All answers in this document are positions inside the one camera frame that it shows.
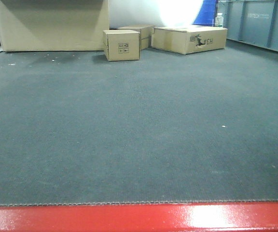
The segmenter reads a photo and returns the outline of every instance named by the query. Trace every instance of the plastic bottle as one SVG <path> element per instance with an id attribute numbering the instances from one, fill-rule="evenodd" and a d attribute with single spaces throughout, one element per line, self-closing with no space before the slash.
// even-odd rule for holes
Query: plastic bottle
<path id="1" fill-rule="evenodd" d="M 222 16 L 222 13 L 217 13 L 217 17 L 215 18 L 215 26 L 222 28 L 224 22 L 224 17 Z"/>

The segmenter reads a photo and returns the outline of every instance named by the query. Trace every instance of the red metal edge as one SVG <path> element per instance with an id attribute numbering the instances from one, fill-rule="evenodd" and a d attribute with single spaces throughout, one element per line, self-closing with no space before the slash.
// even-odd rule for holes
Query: red metal edge
<path id="1" fill-rule="evenodd" d="M 0 207 L 0 232 L 278 232 L 278 202 Z"/>

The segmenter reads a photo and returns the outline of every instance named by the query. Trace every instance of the small cardboard box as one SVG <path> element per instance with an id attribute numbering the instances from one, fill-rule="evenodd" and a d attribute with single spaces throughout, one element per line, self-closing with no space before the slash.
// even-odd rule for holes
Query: small cardboard box
<path id="1" fill-rule="evenodd" d="M 104 51 L 109 61 L 139 59 L 139 36 L 134 30 L 104 30 Z"/>
<path id="2" fill-rule="evenodd" d="M 154 28 L 152 47 L 189 54 L 225 48 L 227 29 L 192 25 L 188 28 Z"/>
<path id="3" fill-rule="evenodd" d="M 4 51 L 102 51 L 108 0 L 0 0 Z"/>
<path id="4" fill-rule="evenodd" d="M 140 32 L 140 50 L 151 47 L 153 25 L 131 25 L 118 28 L 118 30 L 135 30 Z"/>

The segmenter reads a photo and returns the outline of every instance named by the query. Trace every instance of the blue storage bin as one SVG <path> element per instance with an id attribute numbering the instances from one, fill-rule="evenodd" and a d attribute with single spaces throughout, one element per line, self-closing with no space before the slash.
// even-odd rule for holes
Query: blue storage bin
<path id="1" fill-rule="evenodd" d="M 214 25 L 217 2 L 218 0 L 204 0 L 194 24 L 212 27 Z"/>

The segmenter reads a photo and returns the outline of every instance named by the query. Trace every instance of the gray carpet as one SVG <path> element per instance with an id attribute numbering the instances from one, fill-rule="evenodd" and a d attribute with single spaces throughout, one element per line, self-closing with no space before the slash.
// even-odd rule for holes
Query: gray carpet
<path id="1" fill-rule="evenodd" d="M 0 53 L 0 205 L 278 200 L 278 53 Z"/>

